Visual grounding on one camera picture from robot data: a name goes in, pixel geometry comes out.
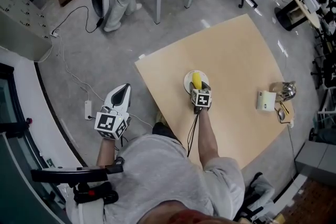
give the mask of beige tabletop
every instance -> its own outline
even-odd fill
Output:
[[[320,20],[319,17],[317,16],[316,12],[314,13],[309,13],[308,10],[305,9],[301,1],[295,0],[295,2],[298,4],[299,8],[301,9],[302,13],[307,17],[308,21],[315,27],[315,28],[320,28]]]
[[[191,70],[207,74],[212,87],[209,110],[220,156],[245,167],[286,127],[275,112],[256,110],[257,91],[283,81],[280,69],[248,15],[242,15],[177,41],[141,60],[136,66],[174,134],[187,148],[195,115],[183,87]],[[291,102],[285,103],[293,115]],[[200,165],[197,134],[190,153]]]

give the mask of white electrical outlet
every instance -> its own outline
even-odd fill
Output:
[[[290,120],[289,127],[293,128],[294,127],[294,119]]]
[[[85,101],[84,115],[86,120],[92,120],[92,102],[90,100]]]
[[[57,34],[55,31],[54,31],[54,32],[51,31],[51,32],[50,32],[50,35],[51,35],[52,37],[58,37],[58,36],[59,36],[59,34]]]

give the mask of white sneaker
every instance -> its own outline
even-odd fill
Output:
[[[118,29],[120,28],[120,26],[121,26],[121,22],[118,22],[117,25],[116,25],[116,26],[113,26],[113,27],[107,27],[107,26],[105,26],[105,27],[104,27],[104,31],[105,31],[105,32],[116,31],[116,30],[118,30]]]
[[[136,12],[137,10],[139,10],[140,8],[142,8],[142,4],[137,3],[137,4],[136,4],[136,8],[135,8],[134,11],[132,11],[131,13],[127,13],[127,12],[125,12],[125,14],[126,14],[127,16],[129,16],[129,15],[131,15],[133,12]]]

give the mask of gray t-shirt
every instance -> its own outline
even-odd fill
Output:
[[[130,141],[118,156],[125,160],[124,172],[110,175],[109,181],[119,200],[104,206],[104,223],[136,224],[168,200],[207,215],[233,219],[243,203],[244,181],[234,159],[215,158],[201,170],[176,140],[150,134]],[[67,214],[77,223],[78,207],[70,204]]]

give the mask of power strip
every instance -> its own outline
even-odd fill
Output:
[[[50,35],[55,38],[59,36],[59,34],[57,34],[55,31],[51,31]]]
[[[92,120],[92,101],[85,101],[85,109],[84,109],[85,119]]]

